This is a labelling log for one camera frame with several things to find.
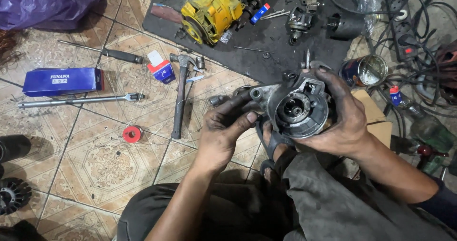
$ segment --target starter motor housing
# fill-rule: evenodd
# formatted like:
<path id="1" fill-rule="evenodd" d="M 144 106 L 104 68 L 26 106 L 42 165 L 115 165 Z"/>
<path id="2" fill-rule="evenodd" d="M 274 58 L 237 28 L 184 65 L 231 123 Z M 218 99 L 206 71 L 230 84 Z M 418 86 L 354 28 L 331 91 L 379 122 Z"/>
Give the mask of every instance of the starter motor housing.
<path id="1" fill-rule="evenodd" d="M 252 87 L 250 96 L 278 133 L 293 138 L 320 133 L 328 117 L 325 83 L 312 74 L 285 73 L 284 77 L 277 84 Z"/>

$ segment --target solder wire spool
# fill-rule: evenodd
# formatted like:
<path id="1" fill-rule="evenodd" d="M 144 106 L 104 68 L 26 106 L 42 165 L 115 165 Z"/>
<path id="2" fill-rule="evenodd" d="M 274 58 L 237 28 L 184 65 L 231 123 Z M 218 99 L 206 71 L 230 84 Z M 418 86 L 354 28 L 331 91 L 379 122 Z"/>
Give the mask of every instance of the solder wire spool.
<path id="1" fill-rule="evenodd" d="M 134 144 L 143 137 L 144 131 L 140 126 L 128 126 L 124 129 L 122 137 L 127 143 Z"/>

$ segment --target screwdriver handle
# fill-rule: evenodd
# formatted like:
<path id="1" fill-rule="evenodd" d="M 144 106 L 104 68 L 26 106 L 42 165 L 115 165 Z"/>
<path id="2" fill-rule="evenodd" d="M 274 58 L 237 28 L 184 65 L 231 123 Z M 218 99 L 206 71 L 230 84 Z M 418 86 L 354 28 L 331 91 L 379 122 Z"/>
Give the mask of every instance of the screwdriver handle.
<path id="1" fill-rule="evenodd" d="M 107 57 L 113 57 L 115 59 L 123 60 L 129 63 L 143 63 L 143 57 L 124 51 L 110 50 L 105 48 L 101 51 L 101 54 Z"/>

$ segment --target hammer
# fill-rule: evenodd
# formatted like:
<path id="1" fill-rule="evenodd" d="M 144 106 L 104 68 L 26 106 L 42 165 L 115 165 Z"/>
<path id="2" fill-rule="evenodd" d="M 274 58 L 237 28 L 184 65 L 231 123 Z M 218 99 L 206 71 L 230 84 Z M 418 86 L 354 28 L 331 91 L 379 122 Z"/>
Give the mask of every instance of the hammer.
<path id="1" fill-rule="evenodd" d="M 181 126 L 185 105 L 184 92 L 186 88 L 186 77 L 187 71 L 189 70 L 189 63 L 192 63 L 199 69 L 203 69 L 205 68 L 205 61 L 203 60 L 203 57 L 197 57 L 197 64 L 195 60 L 188 55 L 176 55 L 174 53 L 170 54 L 170 61 L 179 62 L 178 97 L 176 98 L 176 105 L 174 106 L 173 132 L 171 133 L 171 137 L 174 139 L 181 139 Z"/>

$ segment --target purple plastic bag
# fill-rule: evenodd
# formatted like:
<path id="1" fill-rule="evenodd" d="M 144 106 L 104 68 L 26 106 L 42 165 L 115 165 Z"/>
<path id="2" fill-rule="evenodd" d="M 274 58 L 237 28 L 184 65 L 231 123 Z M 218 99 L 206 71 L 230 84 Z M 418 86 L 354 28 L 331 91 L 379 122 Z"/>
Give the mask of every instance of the purple plastic bag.
<path id="1" fill-rule="evenodd" d="M 0 0 L 0 29 L 69 30 L 100 0 Z"/>

